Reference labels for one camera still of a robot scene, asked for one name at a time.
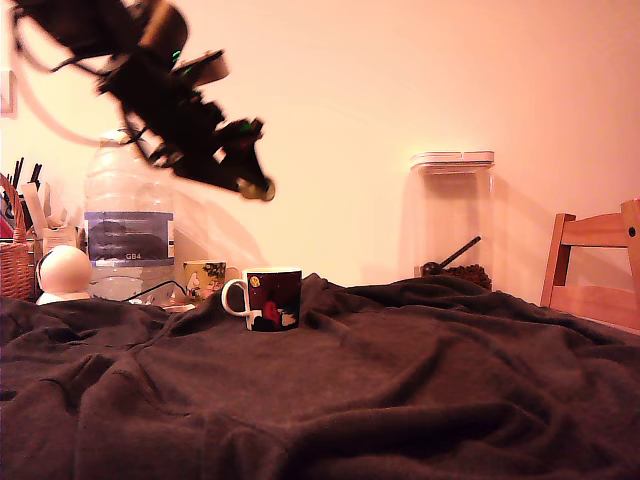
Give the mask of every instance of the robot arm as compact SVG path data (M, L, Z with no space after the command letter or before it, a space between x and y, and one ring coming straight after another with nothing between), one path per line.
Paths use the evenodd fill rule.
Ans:
M226 76L223 52L175 68L187 40L187 24L165 0L138 0L126 7L121 0L12 0L15 47L28 60L28 49L17 29L31 17L74 56L63 62L84 70L87 58L109 55L98 77L98 91L121 104L129 136L143 157L156 167L172 168L183 178L203 182L246 198L269 201L273 181L264 175L256 157L261 138L258 119L225 121L214 102L205 103L195 88ZM137 115L163 143L146 152L129 119ZM214 154L223 153L218 162Z

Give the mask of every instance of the plastic water bottle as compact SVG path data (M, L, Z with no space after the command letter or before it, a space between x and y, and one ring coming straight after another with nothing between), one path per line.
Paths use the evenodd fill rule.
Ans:
M173 280L169 172L147 165L135 145L122 145L128 138L123 131L104 135L85 180L89 293L110 300L127 300ZM162 304L172 293L168 283L136 298Z

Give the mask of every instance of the mug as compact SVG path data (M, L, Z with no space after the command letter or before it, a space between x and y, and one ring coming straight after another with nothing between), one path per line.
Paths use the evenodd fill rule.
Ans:
M236 267L229 266L225 262L211 260L193 260L184 262L184 277L187 296L194 302L202 302L214 292L222 289L227 279L229 270Z
M245 310L229 306L229 289L244 291ZM232 315L246 317L247 330L278 332L296 328L300 322L302 270L288 267L248 268L242 279L227 282L222 289L222 306Z

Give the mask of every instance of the beige wall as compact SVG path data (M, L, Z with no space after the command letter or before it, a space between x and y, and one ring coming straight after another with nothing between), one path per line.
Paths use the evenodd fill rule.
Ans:
M494 283L537 302L554 213L613 211L640 192L635 0L178 5L190 26L184 58L226 50L232 73L206 97L230 119L266 121L259 156L278 184L258 204L177 182L181 258L298 264L345 285L411 276L424 234L407 224L411 156L490 149ZM27 33L47 63L64 58ZM41 162L60 201L81 205L94 148L70 132L117 127L115 105L82 73L16 64L7 40L2 66L21 89L17 118L0 121L2 170L19 155L27 171ZM624 258L577 260L576 281L630 284Z

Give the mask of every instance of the wooden chair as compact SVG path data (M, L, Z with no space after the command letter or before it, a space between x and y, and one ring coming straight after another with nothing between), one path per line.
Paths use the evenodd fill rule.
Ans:
M626 248L634 291L599 286L567 286L571 247ZM556 215L540 305L576 316L640 329L640 199L620 213L576 220Z

